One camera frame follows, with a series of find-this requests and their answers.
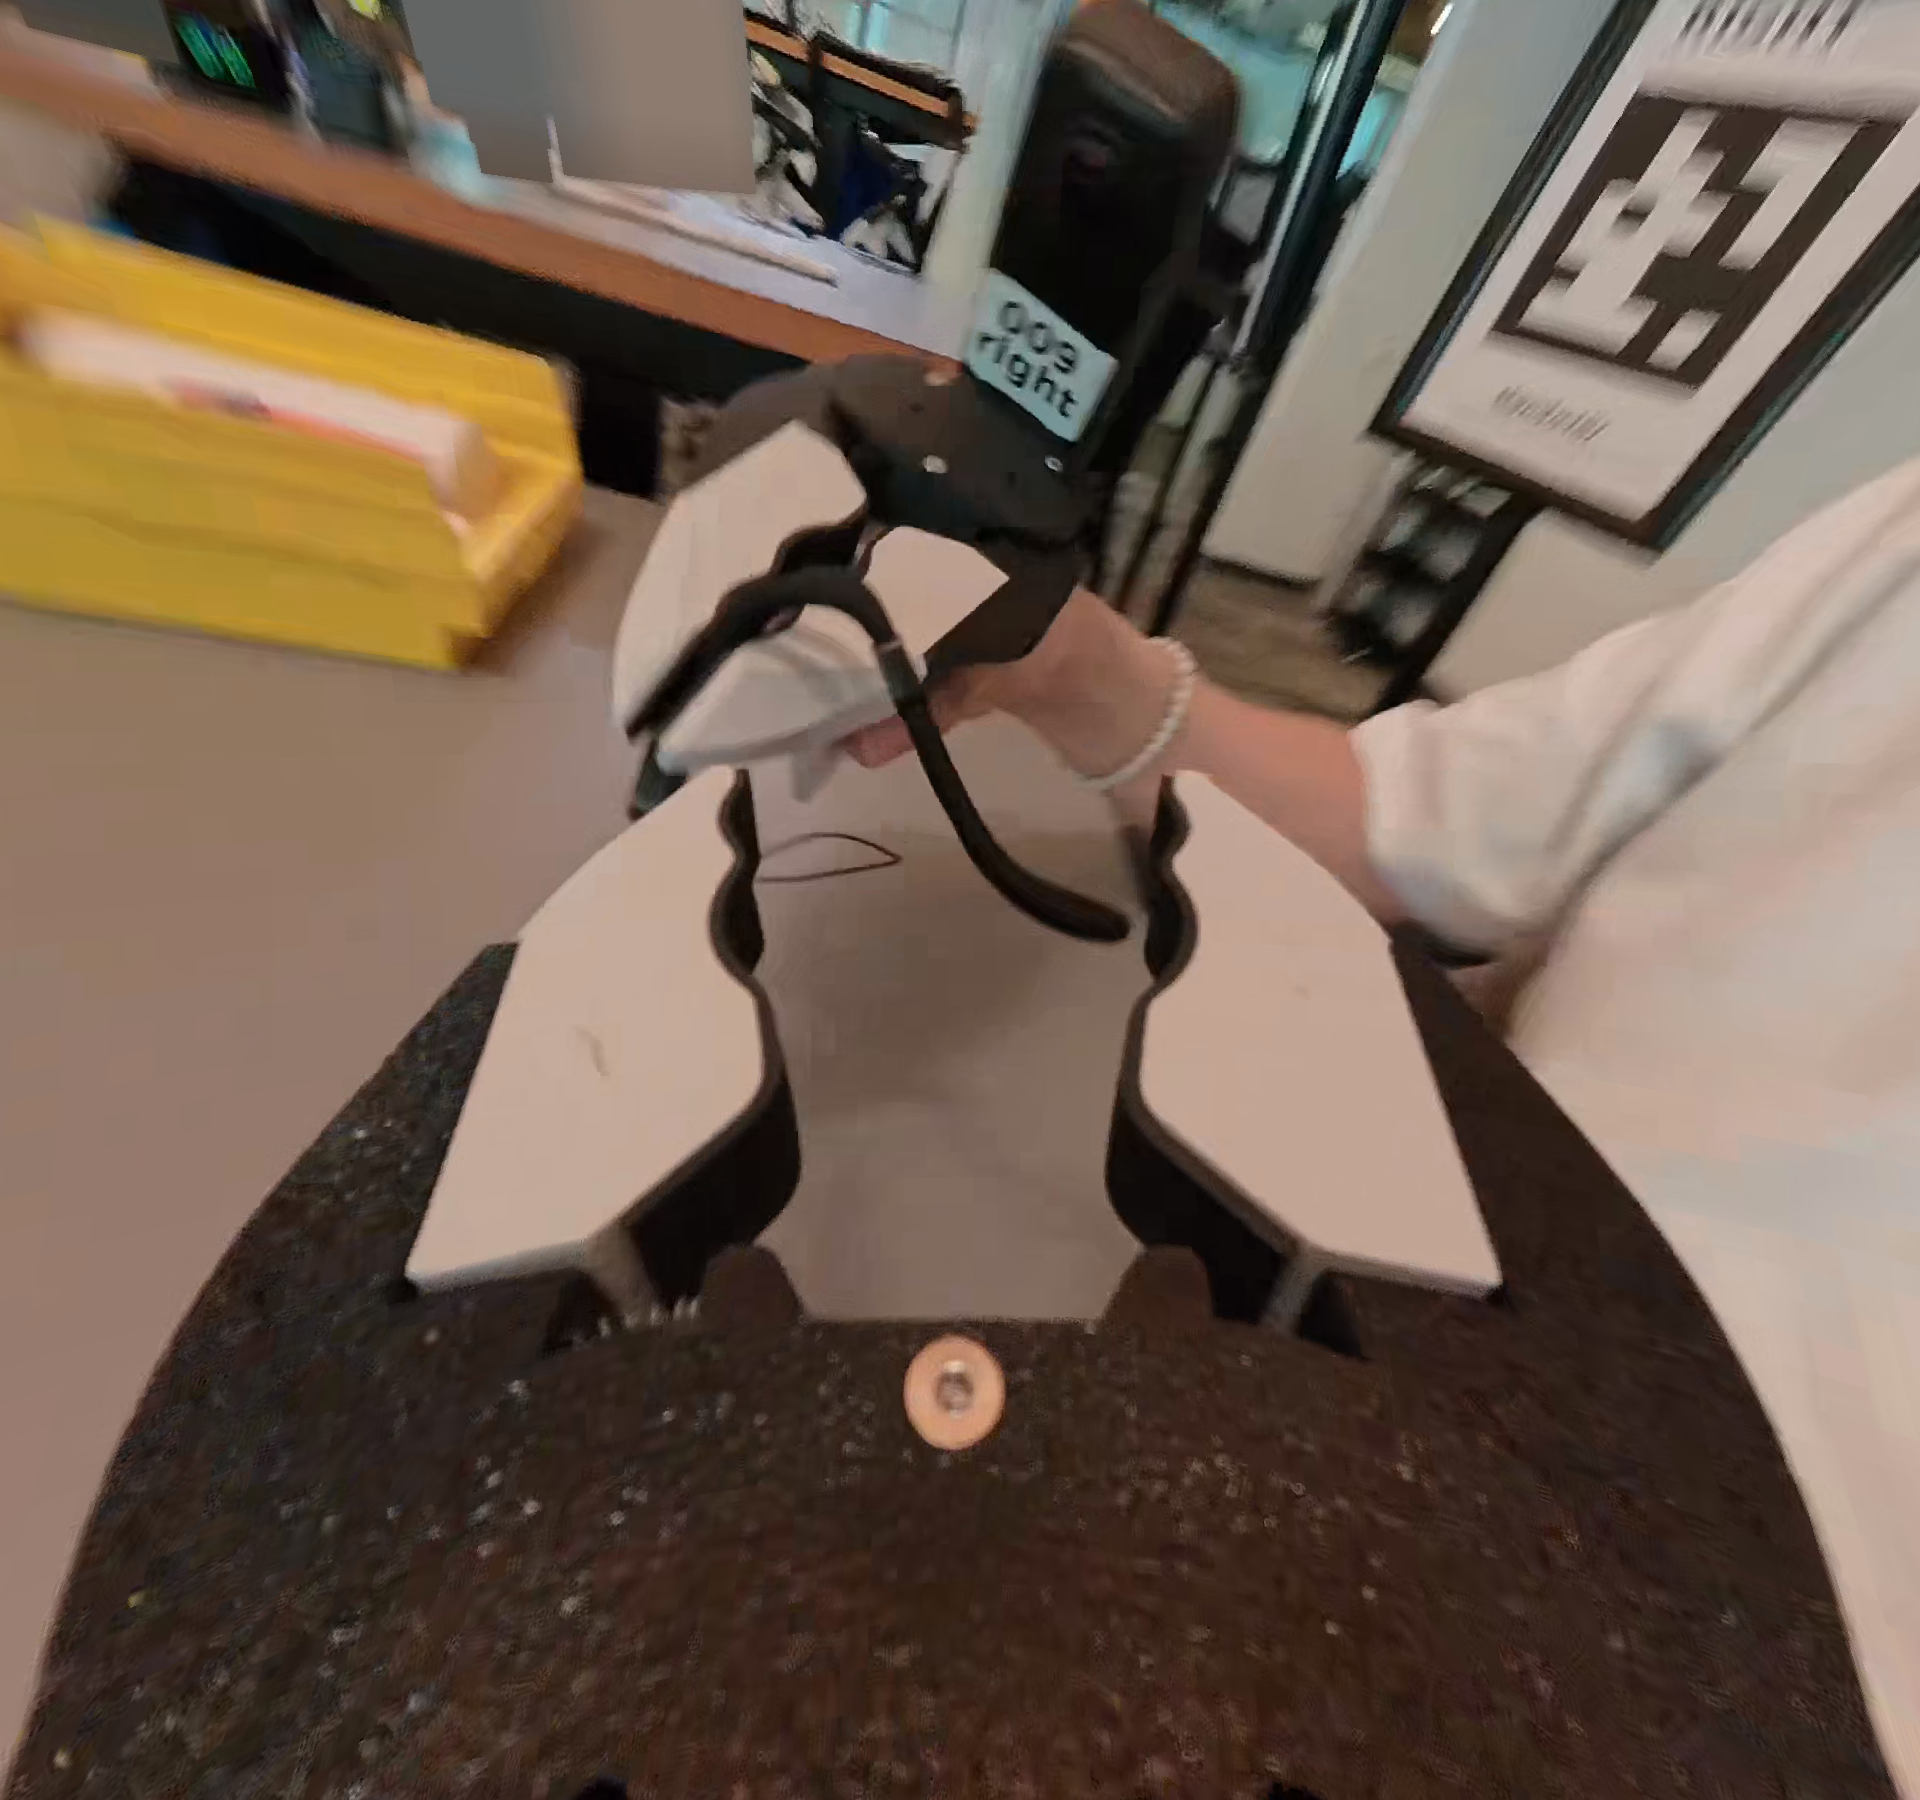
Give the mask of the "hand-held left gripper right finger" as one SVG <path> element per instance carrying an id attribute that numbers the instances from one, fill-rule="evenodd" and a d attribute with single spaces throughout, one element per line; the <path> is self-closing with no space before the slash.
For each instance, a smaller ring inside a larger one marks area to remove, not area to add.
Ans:
<path id="1" fill-rule="evenodd" d="M 1225 788 L 1163 788 L 1148 990 L 1124 1032 L 1112 1207 L 1228 1324 L 1307 1328 L 1336 1277 L 1484 1301 L 1500 1259 L 1387 930 Z"/>

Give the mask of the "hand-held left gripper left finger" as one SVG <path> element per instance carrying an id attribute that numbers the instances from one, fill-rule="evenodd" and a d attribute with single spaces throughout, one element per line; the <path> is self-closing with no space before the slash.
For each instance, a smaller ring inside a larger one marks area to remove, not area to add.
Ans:
<path id="1" fill-rule="evenodd" d="M 704 773 L 527 923 L 406 1261 L 421 1292 L 584 1277 L 618 1315 L 696 1301 L 800 1184 L 757 983 L 744 773 Z"/>

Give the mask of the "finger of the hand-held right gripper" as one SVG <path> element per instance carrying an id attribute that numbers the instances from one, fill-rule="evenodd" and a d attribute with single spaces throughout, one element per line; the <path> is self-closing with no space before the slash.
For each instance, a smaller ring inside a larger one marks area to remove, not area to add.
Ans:
<path id="1" fill-rule="evenodd" d="M 861 521 L 844 455 L 790 422 L 683 493 L 662 520 L 614 638 L 614 721 L 628 729 L 683 647 L 736 584 L 767 573 L 797 533 Z M 735 650 L 665 740 L 834 740 L 878 715 L 878 663 L 856 626 L 805 609 Z"/>
<path id="2" fill-rule="evenodd" d="M 790 536 L 797 560 L 861 576 L 901 628 L 918 673 L 934 648 L 1020 580 L 1020 547 L 961 543 L 918 528 L 827 525 Z M 765 529 L 663 525 L 648 549 L 648 684 L 658 686 L 723 595 L 773 565 Z M 764 761 L 794 763 L 811 795 L 839 743 L 892 713 L 870 636 L 844 613 L 781 614 L 729 652 L 692 700 L 648 733 L 648 805 L 684 781 Z"/>

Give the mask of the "white cylinder with black cap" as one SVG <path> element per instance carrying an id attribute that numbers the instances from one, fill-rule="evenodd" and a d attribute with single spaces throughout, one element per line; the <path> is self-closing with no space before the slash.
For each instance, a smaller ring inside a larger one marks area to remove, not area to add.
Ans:
<path id="1" fill-rule="evenodd" d="M 61 308 L 35 308 L 12 346 L 69 385 L 284 426 L 421 466 L 443 512 L 477 520 L 505 487 L 505 469 L 481 423 L 314 371 L 171 339 L 133 323 Z"/>

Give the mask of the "yellow plastic bin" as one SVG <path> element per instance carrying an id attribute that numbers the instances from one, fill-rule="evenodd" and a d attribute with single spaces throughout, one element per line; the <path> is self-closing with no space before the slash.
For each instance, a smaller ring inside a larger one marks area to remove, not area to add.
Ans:
<path id="1" fill-rule="evenodd" d="M 503 491 L 463 521 L 391 452 L 62 382 L 12 346 L 35 308 L 440 404 L 483 426 Z M 5 229 L 5 598 L 26 606 L 457 669 L 583 512 L 570 413 L 529 351 L 59 219 Z"/>

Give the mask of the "person's right forearm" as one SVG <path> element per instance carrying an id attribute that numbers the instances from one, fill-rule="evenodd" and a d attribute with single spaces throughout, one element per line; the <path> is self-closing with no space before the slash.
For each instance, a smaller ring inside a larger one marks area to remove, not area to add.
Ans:
<path id="1" fill-rule="evenodd" d="M 1170 780 L 1209 780 L 1336 876 L 1382 924 L 1412 920 L 1372 851 L 1369 788 L 1351 729 L 1266 708 L 1202 680 L 1160 766 Z"/>

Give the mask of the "person's right hand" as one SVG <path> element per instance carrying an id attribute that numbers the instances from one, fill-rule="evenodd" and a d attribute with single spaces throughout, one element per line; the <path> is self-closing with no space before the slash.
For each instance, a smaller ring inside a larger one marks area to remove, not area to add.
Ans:
<path id="1" fill-rule="evenodd" d="M 1078 780 L 1116 792 L 1166 755 L 1198 682 L 1198 660 L 1179 641 L 1150 638 L 1078 589 L 1029 655 L 948 675 L 925 713 L 940 731 L 1011 716 Z"/>

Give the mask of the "grey desk with wooden edge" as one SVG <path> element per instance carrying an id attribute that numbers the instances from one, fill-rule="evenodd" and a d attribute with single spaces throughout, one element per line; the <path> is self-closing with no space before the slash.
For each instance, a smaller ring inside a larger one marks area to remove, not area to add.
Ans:
<path id="1" fill-rule="evenodd" d="M 5 4 L 5 100 L 32 105 L 135 158 L 459 254 L 516 277 L 632 308 L 797 361 L 913 354 L 956 361 L 973 323 L 968 295 L 826 252 L 834 281 L 690 242 L 655 223 L 507 181 L 472 203 L 391 156 L 330 146 L 289 122 L 184 100 L 132 53 L 37 33 Z"/>

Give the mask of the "framed marker poster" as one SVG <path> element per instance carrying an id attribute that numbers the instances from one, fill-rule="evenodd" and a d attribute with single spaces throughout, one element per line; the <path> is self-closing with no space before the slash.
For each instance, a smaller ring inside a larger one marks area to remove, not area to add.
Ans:
<path id="1" fill-rule="evenodd" d="M 1617 0 L 1372 420 L 1665 552 L 1917 261 L 1919 0 Z"/>

